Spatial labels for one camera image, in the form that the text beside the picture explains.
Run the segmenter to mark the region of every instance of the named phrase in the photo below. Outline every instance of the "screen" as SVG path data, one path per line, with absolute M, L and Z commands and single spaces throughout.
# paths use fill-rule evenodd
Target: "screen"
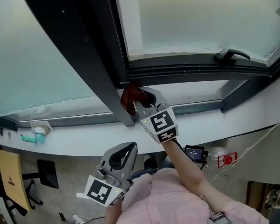
M 202 158 L 202 152 L 201 149 L 194 149 L 194 148 L 186 148 L 186 154 L 195 160 L 201 160 Z

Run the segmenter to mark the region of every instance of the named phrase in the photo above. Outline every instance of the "pink sleeve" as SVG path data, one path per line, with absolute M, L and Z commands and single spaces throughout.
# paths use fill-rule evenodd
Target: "pink sleeve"
M 255 209 L 239 202 L 230 202 L 222 210 L 233 224 L 268 224 Z

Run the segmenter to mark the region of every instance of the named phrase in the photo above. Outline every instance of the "pink shirt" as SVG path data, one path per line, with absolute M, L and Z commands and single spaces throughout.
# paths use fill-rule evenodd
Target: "pink shirt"
M 208 204 L 190 193 L 173 168 L 134 179 L 125 195 L 117 224 L 206 224 L 212 215 Z M 268 224 L 261 214 L 239 202 L 222 211 L 234 224 Z

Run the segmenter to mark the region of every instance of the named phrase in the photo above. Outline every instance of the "teal toy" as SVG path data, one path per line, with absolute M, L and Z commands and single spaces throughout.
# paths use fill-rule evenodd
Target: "teal toy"
M 45 136 L 38 133 L 35 137 L 21 136 L 22 141 L 37 144 L 37 142 L 43 143 L 45 141 Z

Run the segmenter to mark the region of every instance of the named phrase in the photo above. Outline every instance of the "chair leg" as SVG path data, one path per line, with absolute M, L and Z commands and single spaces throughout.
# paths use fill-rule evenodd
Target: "chair leg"
M 40 200 L 39 202 L 35 200 L 32 196 L 29 195 L 29 199 L 31 199 L 33 202 L 35 202 L 38 205 L 43 205 L 43 202 Z
M 30 202 L 30 195 L 27 195 L 27 199 L 28 199 L 28 202 L 29 202 L 29 206 L 31 207 L 31 209 L 35 209 L 35 206 L 32 206 L 31 202 Z
M 26 192 L 27 192 L 27 193 L 29 193 L 32 184 L 34 184 L 34 180 L 31 180 L 30 183 L 29 183 L 29 185 L 28 185 L 28 187 L 26 188 Z
M 43 202 L 41 200 L 37 201 L 35 200 L 35 198 L 33 198 L 30 194 L 29 194 L 29 191 L 30 191 L 30 188 L 32 186 L 32 184 L 34 184 L 34 180 L 31 180 L 28 187 L 26 188 L 26 194 L 27 194 L 27 198 L 28 198 L 28 202 L 29 202 L 29 205 L 32 209 L 35 209 L 35 206 L 32 206 L 31 204 L 31 201 L 33 201 L 34 203 L 38 204 L 38 205 L 43 205 Z
M 21 207 L 19 204 L 17 204 L 16 202 L 14 202 L 13 200 L 11 200 L 11 202 L 13 203 L 13 205 L 9 208 L 9 210 L 12 210 L 13 208 L 16 208 L 17 211 L 24 217 L 27 214 L 27 210 L 23 207 Z
M 10 207 L 8 208 L 9 211 L 11 211 L 11 210 L 13 210 L 13 209 L 15 209 L 15 205 L 12 205 L 12 206 L 10 206 Z

